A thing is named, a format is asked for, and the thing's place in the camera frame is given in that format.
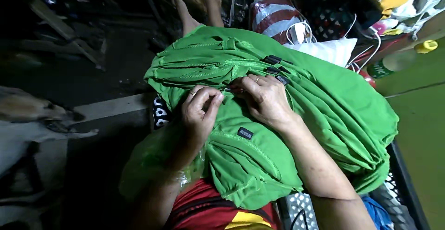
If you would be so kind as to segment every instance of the bare foot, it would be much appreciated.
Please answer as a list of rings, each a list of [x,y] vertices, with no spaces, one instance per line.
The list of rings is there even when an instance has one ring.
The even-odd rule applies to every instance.
[[[200,23],[193,19],[193,17],[190,15],[187,5],[183,0],[171,0],[171,3],[176,7],[179,18],[181,18],[183,36],[190,33],[193,31],[193,29],[200,25]]]
[[[210,26],[224,27],[221,19],[221,0],[206,0]]]

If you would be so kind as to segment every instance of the black label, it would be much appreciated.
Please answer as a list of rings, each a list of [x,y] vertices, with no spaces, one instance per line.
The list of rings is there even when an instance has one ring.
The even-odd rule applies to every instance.
[[[273,57],[270,57],[270,56],[266,56],[266,57],[262,60],[262,62],[269,63],[269,64],[271,64],[271,65],[275,65],[276,63],[279,63],[280,61],[277,60],[276,58],[273,58]]]
[[[291,65],[293,65],[294,63],[293,62],[290,62],[290,61],[286,61],[286,60],[283,60],[284,62],[287,62],[287,63],[289,63],[289,64],[291,64]]]
[[[280,70],[274,67],[268,67],[266,68],[266,72],[271,74],[277,74],[280,72]]]
[[[278,63],[282,60],[280,57],[276,57],[275,55],[269,55],[269,57],[274,58],[278,61]]]
[[[283,71],[283,72],[290,73],[289,70],[287,70],[287,69],[284,68],[284,67],[279,67],[279,69],[280,69],[281,71]]]
[[[253,132],[251,132],[251,131],[243,128],[243,127],[240,127],[239,130],[238,130],[238,135],[243,137],[243,138],[246,138],[246,139],[250,140],[250,139],[252,139]]]
[[[287,85],[289,83],[289,80],[281,75],[275,76],[276,79],[278,79],[283,85]]]

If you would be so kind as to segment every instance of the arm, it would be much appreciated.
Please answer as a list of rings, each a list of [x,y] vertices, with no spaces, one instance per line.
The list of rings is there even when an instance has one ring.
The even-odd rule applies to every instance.
[[[203,147],[215,123],[224,96],[217,89],[197,85],[182,105],[182,121],[186,128],[184,145],[180,145],[166,161],[162,178],[141,193],[139,207],[130,229],[161,229],[170,216],[181,188],[178,178]]]
[[[270,75],[249,74],[236,79],[234,87],[246,91],[239,96],[246,100],[253,117],[282,136],[311,194],[320,229],[375,230],[351,183],[289,107],[284,85]]]

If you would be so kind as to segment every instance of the hand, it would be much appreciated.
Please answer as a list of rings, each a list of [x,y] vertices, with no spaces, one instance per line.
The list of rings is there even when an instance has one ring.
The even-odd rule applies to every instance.
[[[271,75],[249,74],[233,81],[232,87],[238,97],[243,98],[253,117],[278,132],[290,127],[298,115],[287,102],[284,85]]]
[[[218,89],[209,86],[196,85],[189,92],[182,105],[182,121],[189,143],[199,148],[204,145],[212,132],[223,98]]]

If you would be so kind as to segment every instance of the plastic bottle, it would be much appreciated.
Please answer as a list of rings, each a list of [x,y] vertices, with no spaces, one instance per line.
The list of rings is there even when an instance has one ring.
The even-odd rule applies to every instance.
[[[383,78],[394,72],[412,66],[417,54],[426,54],[438,47],[436,41],[429,40],[416,45],[413,49],[395,52],[367,67],[369,75],[375,79]]]

